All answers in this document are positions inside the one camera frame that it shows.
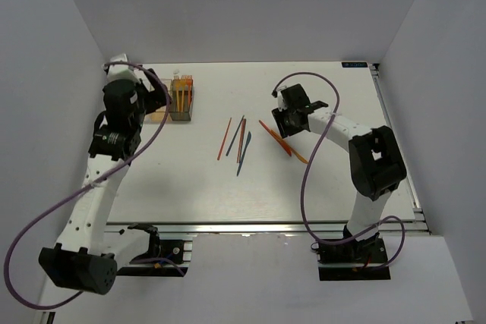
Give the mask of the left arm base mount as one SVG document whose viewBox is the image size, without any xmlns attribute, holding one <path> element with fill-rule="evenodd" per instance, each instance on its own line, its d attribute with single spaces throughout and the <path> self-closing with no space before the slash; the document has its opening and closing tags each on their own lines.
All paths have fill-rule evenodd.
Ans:
<svg viewBox="0 0 486 324">
<path fill-rule="evenodd" d="M 183 239 L 160 237 L 156 226 L 134 223 L 119 231 L 121 236 L 143 233 L 148 237 L 147 249 L 130 259 L 124 267 L 118 263 L 117 276 L 184 277 L 191 256 L 191 242 Z"/>
</svg>

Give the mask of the yellow-orange plastic fork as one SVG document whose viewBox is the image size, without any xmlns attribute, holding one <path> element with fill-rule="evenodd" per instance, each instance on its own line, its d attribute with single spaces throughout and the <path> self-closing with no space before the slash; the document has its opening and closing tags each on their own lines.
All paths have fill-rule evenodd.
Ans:
<svg viewBox="0 0 486 324">
<path fill-rule="evenodd" d="M 179 80 L 178 83 L 178 89 L 180 90 L 180 100 L 179 100 L 179 111 L 183 112 L 184 111 L 184 105 L 185 105 L 185 77 L 182 76 Z"/>
</svg>

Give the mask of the red-orange plastic fork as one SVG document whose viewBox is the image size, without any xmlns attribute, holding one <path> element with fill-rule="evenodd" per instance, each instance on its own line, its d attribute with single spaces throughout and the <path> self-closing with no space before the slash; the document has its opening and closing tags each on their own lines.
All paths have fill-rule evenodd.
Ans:
<svg viewBox="0 0 486 324">
<path fill-rule="evenodd" d="M 190 109 L 191 107 L 193 84 L 194 84 L 193 77 L 191 75 L 187 75 L 185 78 L 185 86 L 188 91 L 188 109 Z"/>
</svg>

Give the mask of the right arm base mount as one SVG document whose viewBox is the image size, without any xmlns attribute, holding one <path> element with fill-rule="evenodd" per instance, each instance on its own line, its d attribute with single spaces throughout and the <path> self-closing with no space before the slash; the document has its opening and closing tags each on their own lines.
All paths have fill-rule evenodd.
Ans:
<svg viewBox="0 0 486 324">
<path fill-rule="evenodd" d="M 319 279 L 322 282 L 390 280 L 390 269 L 383 239 L 378 233 L 361 241 L 340 245 L 314 242 Z"/>
</svg>

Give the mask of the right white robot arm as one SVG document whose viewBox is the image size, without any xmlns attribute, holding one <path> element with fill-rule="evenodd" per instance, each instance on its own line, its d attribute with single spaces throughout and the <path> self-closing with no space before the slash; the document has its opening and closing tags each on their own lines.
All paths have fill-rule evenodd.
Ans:
<svg viewBox="0 0 486 324">
<path fill-rule="evenodd" d="M 276 88 L 272 96 L 278 106 L 272 110 L 280 136 L 290 137 L 302 131 L 318 134 L 301 183 L 301 215 L 308 233 L 320 244 L 343 245 L 344 256 L 361 262 L 371 252 L 369 240 L 376 237 L 383 223 L 384 207 L 407 176 L 405 163 L 390 127 L 368 127 L 339 113 L 322 101 L 311 102 L 301 84 Z M 305 185 L 311 164 L 323 140 L 328 139 L 349 154 L 349 168 L 356 190 L 352 214 L 345 224 L 343 239 L 326 241 L 311 229 L 305 215 Z"/>
</svg>

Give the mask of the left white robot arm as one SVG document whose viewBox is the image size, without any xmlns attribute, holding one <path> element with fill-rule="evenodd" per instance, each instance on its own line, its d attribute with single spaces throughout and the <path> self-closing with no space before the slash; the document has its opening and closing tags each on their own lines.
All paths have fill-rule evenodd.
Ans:
<svg viewBox="0 0 486 324">
<path fill-rule="evenodd" d="M 147 223 L 123 228 L 114 243 L 103 240 L 122 179 L 134 156 L 145 149 L 140 144 L 144 118 L 172 101 L 153 69 L 144 75 L 151 90 L 131 65 L 115 61 L 106 67 L 105 109 L 95 121 L 88 150 L 87 191 L 75 203 L 54 247 L 39 253 L 39 264 L 60 288 L 107 294 L 121 268 L 132 260 L 151 263 L 161 253 L 158 229 Z"/>
</svg>

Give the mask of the blue plastic knife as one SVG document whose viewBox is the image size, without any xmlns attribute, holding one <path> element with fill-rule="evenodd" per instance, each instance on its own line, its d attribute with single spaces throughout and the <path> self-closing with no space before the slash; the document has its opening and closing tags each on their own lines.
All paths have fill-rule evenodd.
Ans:
<svg viewBox="0 0 486 324">
<path fill-rule="evenodd" d="M 251 142 L 251 138 L 252 138 L 252 134 L 250 131 L 248 131 L 248 135 L 246 137 L 246 141 L 245 141 L 245 144 L 244 144 L 244 147 L 243 147 L 243 150 L 241 152 L 241 156 L 240 156 L 240 162 L 238 163 L 238 169 L 237 169 L 237 172 L 236 172 L 236 176 L 238 177 L 240 175 L 240 172 L 241 172 L 241 168 L 243 166 L 243 163 L 244 163 L 244 160 L 245 160 L 245 155 L 246 155 L 246 152 L 247 152 L 247 149 L 248 149 L 248 145 L 250 144 Z"/>
</svg>

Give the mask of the red-orange plastic knife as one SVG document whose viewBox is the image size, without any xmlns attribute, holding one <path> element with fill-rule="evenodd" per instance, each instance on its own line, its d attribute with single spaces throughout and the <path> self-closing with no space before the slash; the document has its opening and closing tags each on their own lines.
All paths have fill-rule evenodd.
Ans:
<svg viewBox="0 0 486 324">
<path fill-rule="evenodd" d="M 292 155 L 292 151 L 289 145 L 272 129 L 270 129 L 263 121 L 259 120 L 260 125 L 265 129 L 267 133 L 284 149 L 288 156 Z"/>
</svg>

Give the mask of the yellow-orange plastic fork bent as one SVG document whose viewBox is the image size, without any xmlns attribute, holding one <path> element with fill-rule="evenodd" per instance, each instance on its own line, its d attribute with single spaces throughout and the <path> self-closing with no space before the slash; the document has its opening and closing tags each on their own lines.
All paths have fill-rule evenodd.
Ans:
<svg viewBox="0 0 486 324">
<path fill-rule="evenodd" d="M 176 110 L 181 112 L 181 96 L 183 89 L 181 80 L 178 77 L 173 80 L 173 90 L 175 91 Z"/>
</svg>

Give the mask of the yellow-orange plastic knife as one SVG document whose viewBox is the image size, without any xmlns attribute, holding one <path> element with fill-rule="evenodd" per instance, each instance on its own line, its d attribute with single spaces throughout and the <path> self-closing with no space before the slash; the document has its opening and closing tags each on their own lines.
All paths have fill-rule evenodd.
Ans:
<svg viewBox="0 0 486 324">
<path fill-rule="evenodd" d="M 284 147 L 291 153 L 292 156 L 295 156 L 300 162 L 304 164 L 308 164 L 308 160 L 304 158 L 300 153 L 298 153 L 293 147 L 291 147 L 286 141 L 282 141 Z"/>
</svg>

